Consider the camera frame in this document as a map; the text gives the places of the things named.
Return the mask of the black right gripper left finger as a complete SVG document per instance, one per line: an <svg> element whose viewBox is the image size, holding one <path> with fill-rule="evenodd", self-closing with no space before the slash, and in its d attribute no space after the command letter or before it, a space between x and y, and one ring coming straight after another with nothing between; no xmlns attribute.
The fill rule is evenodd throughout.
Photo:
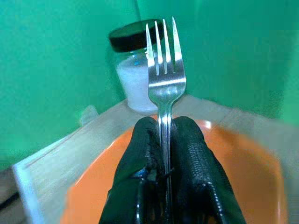
<svg viewBox="0 0 299 224"><path fill-rule="evenodd" d="M157 121L136 123L116 168L101 224L162 224L165 216L165 168Z"/></svg>

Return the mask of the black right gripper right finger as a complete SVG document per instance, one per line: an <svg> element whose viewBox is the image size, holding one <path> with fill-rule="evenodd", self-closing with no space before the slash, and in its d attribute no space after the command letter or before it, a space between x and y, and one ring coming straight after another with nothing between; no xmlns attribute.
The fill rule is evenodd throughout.
<svg viewBox="0 0 299 224"><path fill-rule="evenodd" d="M186 116L172 121L171 175L177 224L244 224L245 218L228 177L208 148L196 122Z"/></svg>

